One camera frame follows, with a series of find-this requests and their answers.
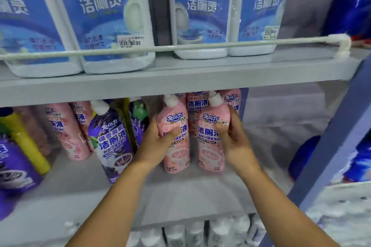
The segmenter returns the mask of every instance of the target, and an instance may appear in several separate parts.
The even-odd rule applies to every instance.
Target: shelf bar
[[[306,211],[346,164],[349,154],[371,128],[371,56],[361,64],[335,116],[288,197]],[[266,235],[259,247],[272,247]]]
[[[75,50],[75,51],[59,51],[59,52],[38,52],[38,53],[9,53],[0,55],[1,61],[15,61],[20,59],[42,59],[56,57],[78,57],[78,56],[97,56],[97,55],[115,55],[127,53],[148,53],[148,52],[168,52],[176,50],[196,50],[196,49],[211,49],[211,48],[230,48],[230,47],[248,47],[261,45],[289,45],[303,43],[340,43],[339,52],[342,57],[349,57],[351,39],[346,34],[332,34],[329,36],[308,37],[308,38],[290,38],[290,39],[274,39],[261,41],[242,41],[230,43],[208,43],[208,44],[187,44],[187,45],[168,45],[168,46],[152,46],[138,48],[116,48],[116,49],[93,49],[93,50]]]

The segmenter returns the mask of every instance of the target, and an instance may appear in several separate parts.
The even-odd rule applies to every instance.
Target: yellow bottle
[[[12,108],[0,108],[0,122],[10,130],[10,136],[35,166],[37,172],[41,175],[46,174],[50,170],[48,160],[38,150],[34,140],[28,135],[21,119]]]

